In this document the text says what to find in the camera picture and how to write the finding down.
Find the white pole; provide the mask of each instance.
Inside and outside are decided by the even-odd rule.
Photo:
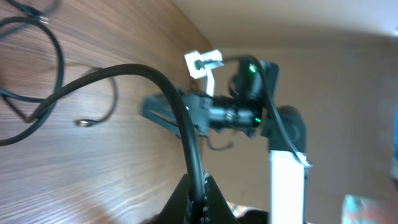
[[[303,224],[304,166],[287,151],[271,150],[270,160],[271,224]]]
[[[213,73],[211,72],[211,68],[205,66],[206,74],[207,74],[207,85],[206,85],[206,93],[209,96],[214,96],[214,87],[215,87],[215,80]]]

